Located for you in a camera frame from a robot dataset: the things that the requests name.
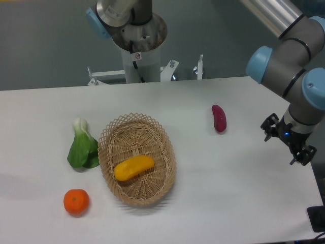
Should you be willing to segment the robot base column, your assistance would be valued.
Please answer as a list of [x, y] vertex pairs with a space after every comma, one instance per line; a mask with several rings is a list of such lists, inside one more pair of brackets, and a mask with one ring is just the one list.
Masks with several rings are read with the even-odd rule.
[[100, 37], [112, 39], [120, 50], [127, 83], [160, 81], [160, 48], [168, 29], [153, 12], [152, 1], [97, 1], [86, 17]]

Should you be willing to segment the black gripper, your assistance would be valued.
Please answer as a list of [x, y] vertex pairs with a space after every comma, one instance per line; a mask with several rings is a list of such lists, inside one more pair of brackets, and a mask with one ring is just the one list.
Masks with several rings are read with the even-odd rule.
[[261, 129], [265, 133], [264, 142], [275, 137], [279, 138], [289, 147], [293, 156], [293, 159], [289, 163], [290, 165], [299, 163], [306, 166], [311, 162], [317, 152], [314, 146], [306, 146], [306, 140], [309, 137], [309, 133], [294, 131], [294, 125], [292, 123], [286, 124], [284, 121], [279, 122], [279, 118], [275, 113], [272, 113], [264, 120], [261, 124]]

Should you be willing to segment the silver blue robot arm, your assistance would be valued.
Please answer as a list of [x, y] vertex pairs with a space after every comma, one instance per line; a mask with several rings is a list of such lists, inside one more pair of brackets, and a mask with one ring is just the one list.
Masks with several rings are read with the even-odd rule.
[[317, 150], [306, 141], [324, 118], [324, 68], [305, 67], [324, 49], [324, 19], [306, 17], [290, 1], [243, 4], [281, 41], [260, 47], [246, 66], [248, 76], [289, 102], [282, 118], [271, 114], [261, 129], [288, 146], [293, 163], [307, 165]]

